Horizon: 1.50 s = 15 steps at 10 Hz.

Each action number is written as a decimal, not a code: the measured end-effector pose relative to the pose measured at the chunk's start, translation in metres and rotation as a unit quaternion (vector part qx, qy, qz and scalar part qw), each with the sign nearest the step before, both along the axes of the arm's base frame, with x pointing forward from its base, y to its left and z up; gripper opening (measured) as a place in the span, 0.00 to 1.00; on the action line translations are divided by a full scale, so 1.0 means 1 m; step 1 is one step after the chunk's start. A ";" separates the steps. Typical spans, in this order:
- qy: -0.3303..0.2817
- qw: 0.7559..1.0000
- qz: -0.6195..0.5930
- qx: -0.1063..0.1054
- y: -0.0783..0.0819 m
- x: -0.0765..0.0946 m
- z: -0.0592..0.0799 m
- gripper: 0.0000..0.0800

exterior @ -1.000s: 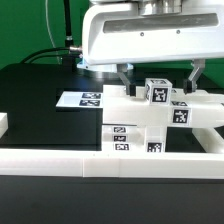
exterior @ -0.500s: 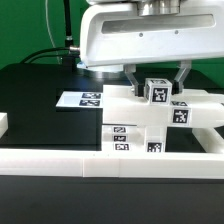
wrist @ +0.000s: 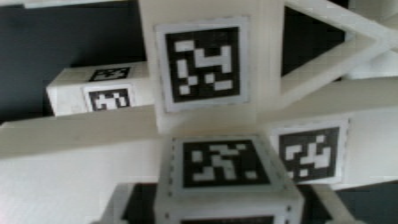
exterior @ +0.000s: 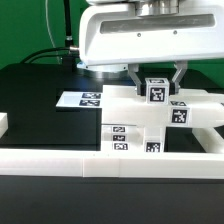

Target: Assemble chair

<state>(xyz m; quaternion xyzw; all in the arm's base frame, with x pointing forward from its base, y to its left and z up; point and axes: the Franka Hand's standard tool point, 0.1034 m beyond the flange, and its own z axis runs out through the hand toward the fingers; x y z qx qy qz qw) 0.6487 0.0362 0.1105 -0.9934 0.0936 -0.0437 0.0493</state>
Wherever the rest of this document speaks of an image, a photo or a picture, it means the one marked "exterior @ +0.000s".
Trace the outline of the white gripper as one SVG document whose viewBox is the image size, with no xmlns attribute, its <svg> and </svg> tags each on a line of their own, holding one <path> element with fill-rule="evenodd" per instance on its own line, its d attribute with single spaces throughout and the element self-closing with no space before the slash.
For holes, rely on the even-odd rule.
<svg viewBox="0 0 224 224">
<path fill-rule="evenodd" d="M 188 62 L 224 57 L 224 0 L 87 0 L 79 52 L 87 65 L 129 64 L 139 96 L 141 63 L 176 61 L 170 94 L 178 94 Z"/>
</svg>

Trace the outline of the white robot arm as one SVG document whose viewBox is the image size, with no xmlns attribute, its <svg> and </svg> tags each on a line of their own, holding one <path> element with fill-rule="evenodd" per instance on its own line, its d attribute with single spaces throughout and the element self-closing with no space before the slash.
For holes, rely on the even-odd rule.
<svg viewBox="0 0 224 224">
<path fill-rule="evenodd" d="M 143 63 L 173 62 L 175 88 L 192 60 L 224 58 L 224 0 L 86 0 L 79 55 L 89 70 L 134 82 Z"/>
</svg>

